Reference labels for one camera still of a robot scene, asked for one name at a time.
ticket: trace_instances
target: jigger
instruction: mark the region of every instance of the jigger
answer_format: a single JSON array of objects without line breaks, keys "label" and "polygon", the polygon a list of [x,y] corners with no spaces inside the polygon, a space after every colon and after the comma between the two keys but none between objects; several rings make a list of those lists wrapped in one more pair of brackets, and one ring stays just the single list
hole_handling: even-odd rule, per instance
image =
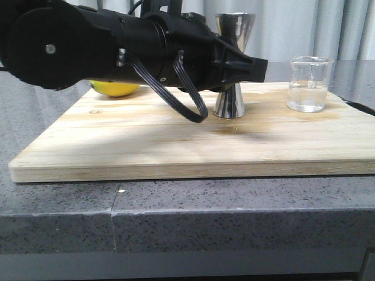
[{"label": "jigger", "polygon": [[[226,37],[231,44],[245,51],[255,15],[249,13],[219,13],[216,15],[219,35]],[[220,92],[214,106],[214,114],[222,118],[239,118],[246,114],[241,86],[233,84],[225,92]]]}]

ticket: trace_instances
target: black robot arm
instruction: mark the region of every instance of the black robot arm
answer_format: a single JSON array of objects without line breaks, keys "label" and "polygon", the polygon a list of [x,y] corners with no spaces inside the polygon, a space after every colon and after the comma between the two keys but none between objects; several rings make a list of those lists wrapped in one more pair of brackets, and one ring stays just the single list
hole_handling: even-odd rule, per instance
[{"label": "black robot arm", "polygon": [[136,18],[62,0],[1,0],[0,70],[55,90],[92,79],[153,82],[192,94],[264,81],[266,60],[246,56],[213,33],[204,16],[181,14],[181,6],[182,0],[143,0]]}]

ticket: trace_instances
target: cutting board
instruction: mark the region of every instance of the cutting board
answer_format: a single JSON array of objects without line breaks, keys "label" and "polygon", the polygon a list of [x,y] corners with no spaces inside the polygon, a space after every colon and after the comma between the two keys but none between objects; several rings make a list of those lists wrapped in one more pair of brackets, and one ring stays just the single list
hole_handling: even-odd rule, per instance
[{"label": "cutting board", "polygon": [[[22,151],[15,182],[375,173],[375,117],[328,93],[319,113],[286,106],[287,83],[242,84],[247,114],[201,124],[149,87],[123,98],[90,90]],[[170,89],[185,104],[186,93]]]}]

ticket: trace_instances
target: gray countertop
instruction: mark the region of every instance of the gray countertop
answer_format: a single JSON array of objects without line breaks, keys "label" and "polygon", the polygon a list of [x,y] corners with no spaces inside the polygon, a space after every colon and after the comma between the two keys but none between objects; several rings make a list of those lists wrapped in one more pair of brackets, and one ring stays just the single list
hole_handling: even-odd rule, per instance
[{"label": "gray countertop", "polygon": [[[287,81],[288,76],[287,63],[271,63],[266,81]],[[374,77],[375,61],[339,61],[330,90],[375,108]],[[69,254],[75,254],[77,261],[114,253],[125,255],[123,259],[146,253],[197,253],[189,258],[197,261],[204,260],[202,255],[222,252],[233,258],[247,252],[259,256],[288,252],[289,262],[298,256],[293,256],[296,251],[309,252],[311,257],[300,267],[285,263],[258,272],[251,266],[243,268],[252,262],[247,257],[244,264],[237,262],[224,271],[221,264],[212,263],[202,272],[198,265],[180,265],[180,271],[178,266],[173,271],[159,265],[146,273],[142,266],[115,275],[98,269],[92,278],[356,272],[366,249],[375,246],[374,175],[13,183],[9,161],[88,89],[88,82],[82,81],[67,90],[48,91],[0,73],[0,280],[23,280],[15,270],[21,258],[25,262],[28,257],[35,261],[53,255],[59,260]],[[314,255],[316,264],[311,267]],[[327,263],[317,258],[323,255],[341,258]],[[165,263],[179,257],[170,256]],[[42,260],[34,265],[35,271]],[[38,274],[35,278],[42,280]],[[80,276],[64,274],[72,279]]]}]

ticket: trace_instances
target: yellow lemon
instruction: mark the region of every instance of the yellow lemon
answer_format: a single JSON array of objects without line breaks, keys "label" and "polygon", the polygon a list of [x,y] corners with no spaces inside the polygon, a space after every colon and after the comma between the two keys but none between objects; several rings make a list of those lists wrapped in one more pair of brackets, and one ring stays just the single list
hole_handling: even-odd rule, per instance
[{"label": "yellow lemon", "polygon": [[94,90],[100,94],[109,95],[110,97],[123,97],[131,94],[139,88],[138,84],[112,83],[90,81]]}]

